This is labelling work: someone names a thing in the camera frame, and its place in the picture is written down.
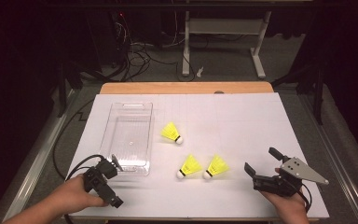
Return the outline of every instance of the clear plastic container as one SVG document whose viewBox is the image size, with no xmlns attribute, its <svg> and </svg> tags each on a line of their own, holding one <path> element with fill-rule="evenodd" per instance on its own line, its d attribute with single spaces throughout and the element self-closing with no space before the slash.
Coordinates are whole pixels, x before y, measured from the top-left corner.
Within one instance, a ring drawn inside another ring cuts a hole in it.
<svg viewBox="0 0 358 224">
<path fill-rule="evenodd" d="M 100 154 L 117 157 L 119 175 L 148 175 L 152 138 L 152 103 L 112 104 Z"/>
</svg>

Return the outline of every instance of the table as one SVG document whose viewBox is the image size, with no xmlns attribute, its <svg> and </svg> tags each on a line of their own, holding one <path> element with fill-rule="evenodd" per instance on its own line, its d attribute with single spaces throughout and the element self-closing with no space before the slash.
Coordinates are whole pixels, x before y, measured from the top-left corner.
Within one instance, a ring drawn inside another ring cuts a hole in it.
<svg viewBox="0 0 358 224">
<path fill-rule="evenodd" d="M 213 94 L 221 91 L 225 94 Z M 267 82 L 105 84 L 96 97 L 70 170 L 99 152 L 105 130 L 102 124 L 107 122 L 111 104 L 132 101 L 154 104 L 150 173 L 109 180 L 109 186 L 124 201 L 118 209 L 88 208 L 72 214 L 73 218 L 277 219 L 273 206 L 253 190 L 252 178 L 243 171 L 243 165 L 248 161 L 259 175 L 275 175 L 273 168 L 280 163 L 268 154 L 269 147 L 306 160 L 279 95 Z M 169 120 L 181 130 L 185 139 L 182 145 L 159 135 Z M 188 154 L 206 169 L 215 153 L 227 161 L 228 172 L 208 181 L 202 178 L 202 172 L 182 180 L 175 177 Z M 312 192 L 310 219 L 328 217 L 317 186 L 304 183 Z"/>
</svg>

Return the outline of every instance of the black band on shuttlecock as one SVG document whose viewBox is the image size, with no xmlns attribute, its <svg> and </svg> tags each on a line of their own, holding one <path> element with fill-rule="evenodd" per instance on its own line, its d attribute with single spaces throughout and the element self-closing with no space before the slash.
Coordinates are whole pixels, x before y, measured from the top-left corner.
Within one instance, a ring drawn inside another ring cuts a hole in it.
<svg viewBox="0 0 358 224">
<path fill-rule="evenodd" d="M 208 175 L 210 175 L 211 177 L 213 176 L 211 173 L 209 173 L 209 171 L 206 171 L 206 173 L 207 173 Z"/>
<path fill-rule="evenodd" d="M 179 170 L 179 172 L 180 172 L 183 176 L 186 176 L 185 173 L 183 173 L 182 169 Z"/>
</svg>

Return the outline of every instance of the shuttlecock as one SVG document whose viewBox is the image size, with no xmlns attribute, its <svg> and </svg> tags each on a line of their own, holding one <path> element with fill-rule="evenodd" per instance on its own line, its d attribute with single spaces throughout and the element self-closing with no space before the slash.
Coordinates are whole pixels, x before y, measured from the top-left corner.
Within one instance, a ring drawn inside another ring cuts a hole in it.
<svg viewBox="0 0 358 224">
<path fill-rule="evenodd" d="M 190 154 L 187 156 L 182 168 L 176 173 L 176 176 L 179 179 L 182 179 L 186 175 L 191 175 L 200 170 L 202 170 L 201 165 L 197 162 L 193 155 Z"/>
<path fill-rule="evenodd" d="M 172 122 L 169 122 L 161 131 L 161 135 L 167 137 L 177 144 L 183 143 L 183 137 L 180 136 L 179 132 L 177 131 L 175 125 Z"/>
<path fill-rule="evenodd" d="M 205 179 L 211 179 L 212 176 L 221 174 L 229 170 L 228 165 L 218 155 L 214 155 L 208 169 L 204 172 L 203 177 Z"/>
</svg>

